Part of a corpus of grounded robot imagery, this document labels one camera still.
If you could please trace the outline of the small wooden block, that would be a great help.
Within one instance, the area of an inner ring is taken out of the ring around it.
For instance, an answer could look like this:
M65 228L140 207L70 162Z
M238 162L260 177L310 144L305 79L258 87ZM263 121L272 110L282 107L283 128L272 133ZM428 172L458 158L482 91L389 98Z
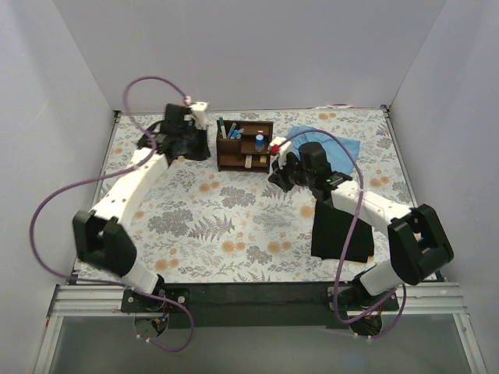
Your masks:
M251 155L247 155L245 159L245 168L250 169L252 167L253 157Z

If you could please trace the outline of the green capped white marker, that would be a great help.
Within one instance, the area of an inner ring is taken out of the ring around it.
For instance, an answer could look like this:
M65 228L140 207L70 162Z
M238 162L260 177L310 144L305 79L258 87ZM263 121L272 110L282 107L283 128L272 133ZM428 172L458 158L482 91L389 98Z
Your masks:
M220 117L218 119L218 124L220 125L221 138L225 139L227 137L226 129L225 129L225 120L222 117Z

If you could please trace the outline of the dark wooden desk organizer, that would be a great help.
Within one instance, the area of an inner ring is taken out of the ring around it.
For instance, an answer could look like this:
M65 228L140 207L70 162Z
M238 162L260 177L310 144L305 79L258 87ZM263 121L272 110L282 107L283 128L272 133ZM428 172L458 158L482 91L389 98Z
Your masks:
M233 122L236 123L236 131L242 133L240 139L221 138L220 125L217 120L216 151L217 166L219 171L254 171L268 173L270 170L270 156L268 146L273 138L274 123L270 121L247 121L247 120L225 120L226 134ZM265 137L265 148L263 152L255 151L255 136L263 134ZM245 168L247 155L253 157L252 167ZM267 163L261 164L260 157L266 156Z

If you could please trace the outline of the blue capped white marker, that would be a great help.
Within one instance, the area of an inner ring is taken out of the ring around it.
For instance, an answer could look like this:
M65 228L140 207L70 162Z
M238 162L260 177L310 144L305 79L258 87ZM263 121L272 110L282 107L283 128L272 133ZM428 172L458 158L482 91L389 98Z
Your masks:
M229 132L228 132L228 135L227 135L227 138L228 138L228 139L231 139L231 138L234 136L234 132L235 132L235 130L236 130L236 123L235 123L235 122L233 122L233 123L231 124L231 127L230 127Z

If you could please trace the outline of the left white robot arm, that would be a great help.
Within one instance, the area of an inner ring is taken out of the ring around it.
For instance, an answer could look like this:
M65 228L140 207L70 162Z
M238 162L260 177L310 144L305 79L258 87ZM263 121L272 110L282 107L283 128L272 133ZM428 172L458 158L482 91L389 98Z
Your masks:
M80 262L102 270L124 285L139 290L139 302L151 312L166 301L162 278L139 258L128 235L133 216L150 188L178 157L204 161L207 145L207 102L167 104L162 120L143 131L130 172L121 175L89 211L73 218L73 234Z

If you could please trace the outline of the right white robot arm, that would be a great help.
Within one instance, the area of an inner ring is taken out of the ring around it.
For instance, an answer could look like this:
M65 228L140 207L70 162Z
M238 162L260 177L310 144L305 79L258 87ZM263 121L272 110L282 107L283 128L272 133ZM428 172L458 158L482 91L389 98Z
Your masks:
M417 285L450 263L451 243L435 209L427 204L410 207L374 192L365 192L352 177L334 171L318 142L304 143L298 153L290 142L277 138L269 151L274 156L269 182L284 192L306 187L322 208L316 213L314 230L326 242L328 237L372 245L372 231L388 239L390 256L357 274L349 287L333 292L340 307L373 308L390 290Z

